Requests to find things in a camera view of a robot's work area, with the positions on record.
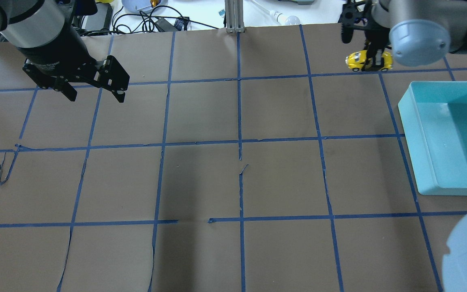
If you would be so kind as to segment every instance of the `black device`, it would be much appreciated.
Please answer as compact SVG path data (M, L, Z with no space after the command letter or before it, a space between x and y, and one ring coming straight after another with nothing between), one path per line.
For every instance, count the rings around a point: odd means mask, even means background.
M165 18L158 19L154 26L158 29L159 32L168 32L168 31L178 31L170 22L168 22Z
M83 16L80 22L80 28L86 31L109 30L113 8L109 3L97 3L97 12L93 15ZM92 35L106 35L107 32L93 33Z
M129 85L125 69L113 56L100 61L91 57L72 26L78 12L92 13L92 19L101 19L103 25L107 20L109 25L109 4L96 5L89 0L20 0L18 6L13 3L17 1L0 0L0 33L26 57L23 70L37 86L60 91L75 101L77 91L70 82L85 82L111 91L118 102L124 102Z

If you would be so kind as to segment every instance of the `blue container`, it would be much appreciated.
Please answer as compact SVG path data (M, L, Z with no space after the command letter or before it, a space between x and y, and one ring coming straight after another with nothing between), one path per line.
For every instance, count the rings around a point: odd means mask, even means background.
M419 192L467 195L467 82L412 82L399 111Z

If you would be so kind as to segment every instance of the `yellow toy car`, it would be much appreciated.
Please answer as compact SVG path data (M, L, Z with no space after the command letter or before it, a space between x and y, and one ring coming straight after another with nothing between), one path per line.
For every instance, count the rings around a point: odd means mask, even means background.
M365 60L367 60L367 50L361 50L359 52L354 52L347 57L345 57L345 64L349 69L352 69L354 72L363 70L365 66ZM392 69L392 55L389 52L383 52L381 60L376 62L375 58L371 59L371 66L366 68L367 71L377 71L382 70L383 72Z

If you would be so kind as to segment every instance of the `blue tape grid line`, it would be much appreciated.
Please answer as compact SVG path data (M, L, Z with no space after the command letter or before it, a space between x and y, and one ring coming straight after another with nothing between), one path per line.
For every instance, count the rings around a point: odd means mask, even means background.
M237 119L239 131L239 160L242 160L242 123L241 123L241 33L237 33ZM244 197L243 197L243 173L248 164L239 173L239 238L241 254L241 292L246 292L246 269L244 256Z
M109 48L107 49L108 55L111 53L111 47L113 46L113 39L114 35L111 36L111 41L109 42ZM84 157L84 163L82 166L82 170L80 171L80 181L78 183L78 188L77 188L77 195L75 197L75 203L73 205L73 213L72 213L72 218L71 218L71 223L70 223L70 239L68 240L68 248L67 248L67 253L66 253L66 258L64 260L64 270L62 271L61 279L59 281L59 284L57 285L57 292L61 292L62 288L62 282L64 280L64 273L66 272L66 267L67 267L67 261L70 256L70 247L71 247L71 241L73 238L73 228L74 228L74 223L77 218L77 210L78 210L78 203L80 201L80 193L82 191L82 185L84 183L84 174L86 173L86 166L89 158L89 151L90 151L90 146L91 146L91 140L93 139L93 132L95 129L95 124L96 124L96 116L99 111L99 105L100 105L100 98L102 97L102 89L99 89L99 94L98 98L96 99L96 104L95 104L95 111L93 113L93 119L91 121L91 129L89 131L89 137L88 137L88 144L86 148L86 155Z
M237 33L237 129L239 136L239 160L242 160L242 116L241 116L241 35Z
M395 138L395 134L378 134L378 135L334 135L321 136L322 140L332 139L368 139L368 138ZM266 138L266 139L242 139L242 143L258 143L258 142L284 142L284 141L310 141L317 140L318 137L293 137L293 138ZM138 147L160 147L160 146L189 146L189 145L207 145L207 144L238 144L239 140L217 140L217 141L196 141L196 142L172 142L172 143L152 143L152 144L119 144L119 145L97 145L97 146L81 146L67 148L29 148L23 145L18 145L19 152L36 152L36 151L79 151L89 149L109 149L109 148L138 148ZM0 149L0 153L15 152L13 149Z
M463 216L467 211L443 211L443 212L422 212L425 217L435 216ZM363 218L397 218L397 217L417 217L416 213L383 213L383 214L341 214L341 215L298 215L298 216L262 216L244 217L246 221L284 221L284 220L332 220L332 219L363 219ZM216 222L238 222L239 217L210 218L208 223Z
M28 119L30 118L30 113L32 112L32 107L34 105L35 97L37 96L38 90L39 90L39 87L35 87L32 100L30 101L30 106L28 107L28 111L26 112L26 117L24 118L23 127L21 128L21 133L19 134L19 140L23 138L24 129L26 128L26 124L28 123Z
M423 217L436 216L464 216L467 211L440 211L422 212ZM361 218L395 218L395 217L417 217L416 213L383 213L383 214L341 214L341 215L298 215L298 216L262 216L244 217L246 221L284 221L284 220L331 220L333 219L361 219ZM239 217L210 218L208 223L216 222L238 222ZM24 227L70 227L73 226L116 226L116 225L149 225L154 220L135 221L105 221L105 222L50 222L50 223L0 223L0 228L24 228ZM176 224L178 220L158 220L158 224Z
M378 74L378 76L379 76L379 81L381 83L381 88L383 89L383 93L385 95L385 100L387 101L387 107L389 109L390 118L392 119L392 124L394 126L394 131L395 131L395 133L397 135L397 143L399 144L399 148L400 148L400 151L401 151L401 156L403 158L403 162L404 162L404 165L405 165L405 170L406 170L406 173L407 173L407 176L408 176L408 182L410 183L410 190L412 191L413 201L414 201L416 209L417 209L417 215L419 217L419 223L421 225L421 230L422 230L423 237L424 237L424 243L426 244L426 250L428 251L428 257L430 258L430 264L432 266L432 271L433 271L433 274L434 274L434 277L435 277L435 282L437 284L437 290L439 292L443 292L443 286L441 285L441 279L439 278L439 273L437 272L437 266L435 264L435 260L434 260L433 253L432 253L432 248L430 246L430 240L428 239L428 233L426 232L426 226L424 225L423 214L421 212L421 207L419 206L419 202L417 201L417 193L416 193L416 189L415 189L414 184L413 184L413 178L412 178L412 175L410 173L410 168L408 167L408 159L406 158L406 153L405 153L405 150L404 150L404 147L403 147L403 143L402 143L401 138L399 136L399 129L397 128L397 123L396 123L396 120L395 120L394 111L392 110L392 105L390 103L389 95L387 93L387 87L385 87L385 83L383 81L382 74Z
M163 164L165 162L165 146L167 142L167 123L169 120L169 105L170 105L170 89L172 81L172 63L174 61L174 43L176 41L176 32L172 32L172 43L170 49L170 61L169 61L169 77L167 81L167 99L165 100L165 120L163 121L163 142L161 145L161 159L160 169L158 172L158 189L156 191L156 207L154 209L154 227L152 230L152 256L156 254L156 238L158 234L158 218L160 214L160 201L161 201L161 182L163 178ZM150 277L148 292L152 291L152 279L154 278L154 260L152 261L152 273Z
M319 146L320 161L322 162L322 174L323 174L323 180L324 180L324 187L326 189L326 200L327 200L328 211L329 211L329 216L330 216L332 247L334 249L336 272L338 274L338 285L340 287L340 292L343 292L343 278L341 275L340 256L338 252L338 241L336 239L336 228L334 224L334 217L332 215L332 206L331 206L330 199L329 199L328 181L326 177L326 160L324 159L324 148L323 148L323 142L321 138L322 134L321 134L319 123L318 123L317 105L315 101L315 90L313 89L313 77L311 74L311 66L309 63L309 56L307 54L306 38L304 37L304 30L302 29L302 24L300 24L298 27L300 28L300 37L302 38L302 46L304 47L304 56L306 58L307 75L309 79L309 90L311 93L311 105L313 106L313 116L315 117L315 127L317 128L317 140L318 140L318 146Z
M119 226L119 225L150 225L155 220L134 221L98 221L98 222L51 222L51 223L0 223L0 228L23 227L70 227L70 226ZM158 224L176 224L178 220L158 220Z
M423 72L450 72L452 71L467 71L467 68L450 68L447 65L446 69L417 69L417 70L392 70L388 72L333 72L333 73L316 73L311 74L312 77L321 76L345 76L345 75L365 75L365 74L399 74L399 73L423 73ZM273 75L273 76L249 76L249 77L235 77L235 78L212 78L212 79L188 79L188 80L174 80L171 83L200 83L200 82L223 82L223 81L239 81L239 80L258 80L258 79L281 79L281 78L301 78L308 77L307 74L298 75ZM167 84L167 81L150 81L150 82L131 82L129 86L137 85L154 85L154 84ZM90 88L91 85L75 85L74 88ZM13 89L0 89L0 92L14 92L14 91L34 91L35 88L13 88Z
M446 69L448 70L448 73L450 73L450 77L452 78L452 81L455 81L454 73L452 72L452 68L450 68L450 64L448 63L448 60L446 57L443 57L444 63L446 65Z

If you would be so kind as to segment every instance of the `black cable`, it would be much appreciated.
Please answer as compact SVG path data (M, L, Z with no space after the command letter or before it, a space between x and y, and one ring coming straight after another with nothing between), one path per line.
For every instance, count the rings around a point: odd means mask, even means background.
M154 10L156 10L159 7L166 7L166 8L172 9L172 10L176 11L180 16L179 17L170 17L170 16L152 15ZM183 21L192 22L192 23L195 23L195 24L200 24L202 26L207 26L209 28L219 29L219 28L217 28L215 26L210 26L209 24L204 24L202 22L186 19L186 18L183 17L183 15L180 13L180 11L178 11L176 8L173 8L173 7L170 7L170 6L167 6L167 5L157 5L156 7L152 8L149 15L147 15L147 13L145 13L144 11L139 11L138 14L136 14L136 13L124 13L124 14L118 16L117 18L115 18L115 16L117 16L122 11L122 9L124 9L124 6L122 6L122 8L120 8L120 10L117 11L113 15L113 18L111 19L111 24L112 24L113 31L119 31L122 34L141 33L141 32L154 32L155 25L154 25L154 20L152 20L153 18L157 18L157 19L159 19L159 18L181 19ZM117 26L118 20L120 18L122 18L124 16L128 16L128 15L140 16L141 17L141 23L134 30L132 30L126 24L119 24ZM121 26L125 26L129 30L129 32L120 31L118 28L120 28ZM136 31L140 26L141 26L142 30L141 31Z
M210 26L209 24L204 24L202 22L197 22L197 21L193 21L193 20L190 20L190 19L186 19L186 18L180 18L180 17L174 17L174 16L153 16L153 17L169 18L169 19L181 19L183 21L193 22L195 24L201 24L202 26L208 26L209 28L215 28L217 30L219 29L219 28L216 28L215 26Z
M113 17L111 17L111 23L115 21L115 17L124 9L124 6L122 5L122 8L120 8L119 11L117 11L115 14L113 14Z

